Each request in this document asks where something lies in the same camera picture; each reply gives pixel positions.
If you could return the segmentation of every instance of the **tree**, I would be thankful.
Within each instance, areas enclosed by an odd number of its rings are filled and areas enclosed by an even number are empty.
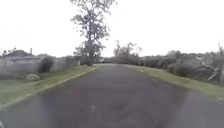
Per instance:
[[[3,57],[3,59],[5,58],[6,55],[7,55],[7,51],[4,50],[4,51],[2,52],[2,57]]]
[[[115,0],[70,0],[78,7],[79,14],[71,21],[77,31],[85,38],[76,52],[87,57],[88,66],[92,66],[95,57],[99,56],[105,48],[101,41],[109,36],[109,28],[105,24],[105,15],[110,14],[109,9]]]
[[[123,47],[120,46],[119,41],[117,41],[117,47],[114,49],[114,59],[116,63],[122,64],[138,64],[139,62],[139,53],[141,48],[136,44],[128,43]]]
[[[51,67],[54,64],[54,58],[53,57],[45,57],[43,60],[41,60],[39,72],[40,73],[48,73],[51,70]]]
[[[171,50],[167,53],[167,56],[170,56],[170,57],[174,57],[176,58],[177,60],[181,59],[181,52],[178,50],[178,51],[175,51],[175,50]]]
[[[224,83],[224,48],[219,45],[219,51],[212,54],[212,65],[207,66],[203,64],[203,66],[209,67],[213,70],[213,73],[210,75],[210,77],[207,79],[207,81],[211,81],[215,77],[219,75],[219,81],[221,83]]]

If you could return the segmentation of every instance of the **tall tree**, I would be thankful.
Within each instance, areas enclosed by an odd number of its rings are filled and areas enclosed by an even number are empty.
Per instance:
[[[171,50],[167,53],[167,56],[174,57],[177,60],[179,60],[179,59],[181,59],[182,53],[179,50],[177,50],[177,51]]]
[[[4,51],[2,52],[2,57],[3,57],[3,59],[5,58],[6,55],[7,55],[7,51],[4,50]]]
[[[119,41],[117,41],[117,47],[114,49],[114,61],[122,64],[138,64],[140,52],[141,48],[136,44],[130,42],[121,46]]]
[[[70,0],[78,8],[78,14],[71,21],[77,25],[77,31],[85,38],[76,52],[83,52],[87,57],[87,65],[91,66],[95,57],[99,56],[104,46],[101,41],[109,36],[109,28],[105,24],[105,15],[115,0]]]

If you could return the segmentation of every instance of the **rural road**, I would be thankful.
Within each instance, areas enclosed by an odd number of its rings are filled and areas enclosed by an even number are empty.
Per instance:
[[[223,128],[224,105],[106,65],[0,112],[6,128]]]

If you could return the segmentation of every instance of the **sky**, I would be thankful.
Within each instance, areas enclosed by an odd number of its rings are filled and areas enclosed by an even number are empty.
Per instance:
[[[116,41],[136,43],[141,56],[217,51],[224,46],[222,0],[118,0],[107,18],[111,29],[102,56],[113,56]],[[70,19],[69,0],[0,0],[0,51],[72,55],[81,42]]]

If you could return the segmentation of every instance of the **house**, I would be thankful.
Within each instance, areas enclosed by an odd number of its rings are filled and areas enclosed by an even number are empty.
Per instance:
[[[51,57],[51,55],[48,55],[48,54],[39,54],[39,55],[37,55],[37,57],[43,59],[43,58],[46,58],[46,57]]]
[[[13,65],[13,64],[27,64],[27,63],[39,63],[40,57],[27,53],[23,50],[16,50],[3,56],[0,60],[0,66]]]

